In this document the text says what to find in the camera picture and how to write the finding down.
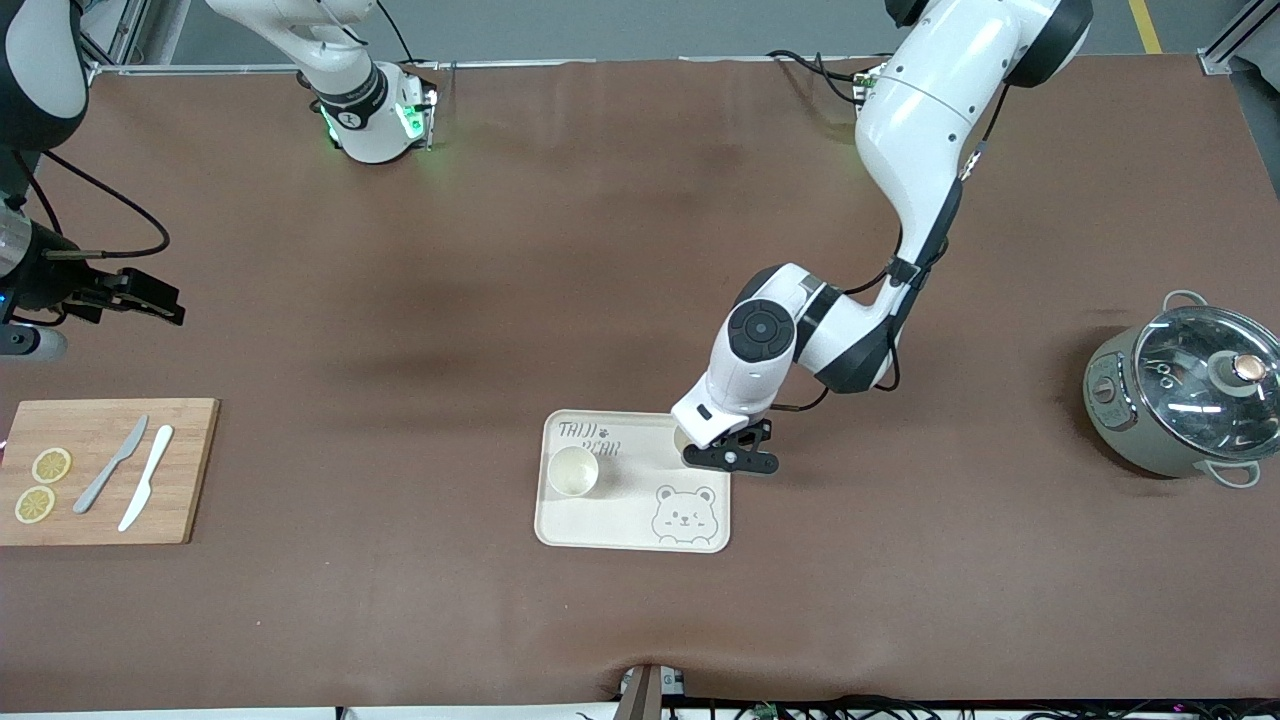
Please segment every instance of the glass lid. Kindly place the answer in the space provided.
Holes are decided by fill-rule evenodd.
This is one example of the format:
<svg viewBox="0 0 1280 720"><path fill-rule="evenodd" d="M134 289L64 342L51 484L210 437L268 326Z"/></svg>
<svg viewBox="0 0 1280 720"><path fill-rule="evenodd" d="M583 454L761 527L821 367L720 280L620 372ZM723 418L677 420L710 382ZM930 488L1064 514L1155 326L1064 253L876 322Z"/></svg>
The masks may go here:
<svg viewBox="0 0 1280 720"><path fill-rule="evenodd" d="M1175 307L1143 328L1134 359L1143 402L1185 445L1239 461L1280 447L1280 342L1262 325Z"/></svg>

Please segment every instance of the yellow floor line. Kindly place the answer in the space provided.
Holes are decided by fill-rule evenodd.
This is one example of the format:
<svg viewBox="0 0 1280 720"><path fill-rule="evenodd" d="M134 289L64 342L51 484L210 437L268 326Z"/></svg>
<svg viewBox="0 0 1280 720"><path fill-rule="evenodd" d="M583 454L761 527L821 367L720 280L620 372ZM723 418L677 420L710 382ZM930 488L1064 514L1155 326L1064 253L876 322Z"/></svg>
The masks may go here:
<svg viewBox="0 0 1280 720"><path fill-rule="evenodd" d="M1160 47L1160 38L1156 37L1156 26L1151 23L1151 10L1147 9L1147 0L1129 0L1129 10L1133 13L1133 22L1138 26L1138 37L1142 37L1142 49L1148 55L1164 53Z"/></svg>

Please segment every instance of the tray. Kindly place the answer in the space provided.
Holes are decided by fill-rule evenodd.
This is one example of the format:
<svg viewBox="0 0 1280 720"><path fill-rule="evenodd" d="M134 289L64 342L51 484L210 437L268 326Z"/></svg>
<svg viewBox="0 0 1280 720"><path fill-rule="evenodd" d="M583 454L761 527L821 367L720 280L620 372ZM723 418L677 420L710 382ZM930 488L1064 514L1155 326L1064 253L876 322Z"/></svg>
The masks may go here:
<svg viewBox="0 0 1280 720"><path fill-rule="evenodd" d="M547 483L547 462L577 445L600 461L582 497ZM550 546L719 552L730 537L730 474L686 468L666 413L559 410L543 425L534 532Z"/></svg>

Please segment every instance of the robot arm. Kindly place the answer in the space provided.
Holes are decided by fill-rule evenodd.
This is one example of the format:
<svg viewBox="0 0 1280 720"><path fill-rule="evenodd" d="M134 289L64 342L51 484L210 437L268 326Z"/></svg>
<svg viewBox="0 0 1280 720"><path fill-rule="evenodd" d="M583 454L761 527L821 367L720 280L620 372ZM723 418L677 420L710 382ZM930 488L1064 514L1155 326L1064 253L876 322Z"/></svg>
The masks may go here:
<svg viewBox="0 0 1280 720"><path fill-rule="evenodd" d="M84 118L79 17L81 5L68 0L0 0L0 149L15 161L18 151L61 145ZM0 206L0 357L55 360L67 348L61 333L20 320L19 310L90 323L104 310L136 311L182 324L177 288L133 268L91 268L86 259L101 254L79 252L20 208L20 197Z"/></svg>
<svg viewBox="0 0 1280 720"><path fill-rule="evenodd" d="M49 150L84 119L79 18L68 0L0 0L0 146Z"/></svg>
<svg viewBox="0 0 1280 720"><path fill-rule="evenodd" d="M695 466L771 473L763 419L796 363L836 393L870 389L890 368L902 324L946 250L960 206L960 150L1000 83L1032 87L1084 42L1091 0L886 0L914 26L868 92L858 152L902 224L872 305L803 268L758 273L735 301L707 373L672 407ZM745 448L750 441L751 447Z"/></svg>
<svg viewBox="0 0 1280 720"><path fill-rule="evenodd" d="M293 60L334 145L360 163L388 163L430 146L436 91L392 63L374 63L347 24L364 20L375 0L207 0Z"/></svg>

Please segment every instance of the lemon slice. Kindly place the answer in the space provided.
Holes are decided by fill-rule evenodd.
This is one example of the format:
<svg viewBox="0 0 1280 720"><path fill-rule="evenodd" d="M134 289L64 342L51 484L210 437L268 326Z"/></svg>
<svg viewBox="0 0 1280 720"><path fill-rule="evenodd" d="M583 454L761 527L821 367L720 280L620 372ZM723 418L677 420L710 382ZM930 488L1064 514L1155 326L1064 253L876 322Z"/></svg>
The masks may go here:
<svg viewBox="0 0 1280 720"><path fill-rule="evenodd" d="M72 454L60 447L50 447L31 464L31 477L37 483L56 483L72 470Z"/></svg>
<svg viewBox="0 0 1280 720"><path fill-rule="evenodd" d="M18 497L18 505L13 507L13 514L24 525L38 523L54 511L54 500L56 498L54 488L45 486L27 488L27 492Z"/></svg>

